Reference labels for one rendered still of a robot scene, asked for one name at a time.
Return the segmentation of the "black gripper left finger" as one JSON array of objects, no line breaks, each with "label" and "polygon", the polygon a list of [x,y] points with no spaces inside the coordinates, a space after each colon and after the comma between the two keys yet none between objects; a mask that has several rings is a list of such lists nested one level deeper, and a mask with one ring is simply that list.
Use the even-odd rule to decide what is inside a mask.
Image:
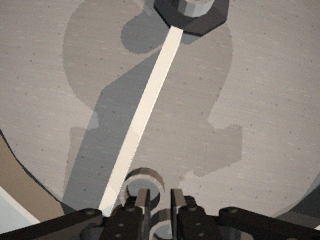
[{"label": "black gripper left finger", "polygon": [[0,240],[69,240],[78,233],[80,240],[141,240],[141,233],[142,240],[149,240],[150,223],[150,189],[139,189],[138,195],[128,197],[115,216],[103,217],[101,210],[85,208],[2,233]]}]

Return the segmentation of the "grey metal ring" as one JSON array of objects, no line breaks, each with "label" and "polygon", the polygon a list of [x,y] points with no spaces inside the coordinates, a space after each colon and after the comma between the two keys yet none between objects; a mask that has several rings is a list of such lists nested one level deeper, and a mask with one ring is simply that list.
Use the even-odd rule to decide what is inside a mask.
[{"label": "grey metal ring", "polygon": [[176,9],[189,17],[200,17],[208,12],[214,0],[173,0]]},{"label": "grey metal ring", "polygon": [[[158,237],[154,232],[156,229],[158,229],[160,226],[171,224],[170,221],[170,210],[171,209],[162,209],[156,212],[151,217],[151,226],[150,226],[150,236],[149,240],[173,240],[173,239],[163,239]],[[154,233],[154,234],[153,234]],[[152,237],[153,235],[153,237]]]},{"label": "grey metal ring", "polygon": [[162,177],[154,170],[150,168],[137,168],[131,171],[122,187],[120,188],[120,201],[122,206],[124,206],[126,202],[126,198],[128,198],[130,195],[129,190],[128,190],[128,184],[131,183],[133,180],[137,179],[147,179],[151,182],[153,182],[159,189],[159,193],[157,197],[155,197],[153,200],[150,201],[151,204],[151,215],[154,215],[157,211],[159,211],[164,203],[165,199],[165,189],[164,189],[164,183],[162,180]]}]

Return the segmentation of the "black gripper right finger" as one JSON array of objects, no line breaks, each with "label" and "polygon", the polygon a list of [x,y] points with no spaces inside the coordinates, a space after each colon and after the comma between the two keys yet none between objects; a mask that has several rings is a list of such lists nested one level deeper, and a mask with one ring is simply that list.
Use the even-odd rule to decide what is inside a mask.
[{"label": "black gripper right finger", "polygon": [[182,189],[171,189],[171,228],[173,240],[241,240],[242,231],[254,240],[320,240],[320,230],[238,207],[222,208],[219,216],[206,215]]}]

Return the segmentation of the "bronze ring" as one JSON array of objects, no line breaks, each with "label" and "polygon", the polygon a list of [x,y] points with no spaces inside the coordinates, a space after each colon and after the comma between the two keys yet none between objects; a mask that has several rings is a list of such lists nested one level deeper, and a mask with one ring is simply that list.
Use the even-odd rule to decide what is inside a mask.
[{"label": "bronze ring", "polygon": [[118,206],[112,211],[112,213],[111,213],[110,216],[115,216],[116,211],[117,211],[117,208],[120,208],[120,207],[123,207],[122,204],[118,205]]}]

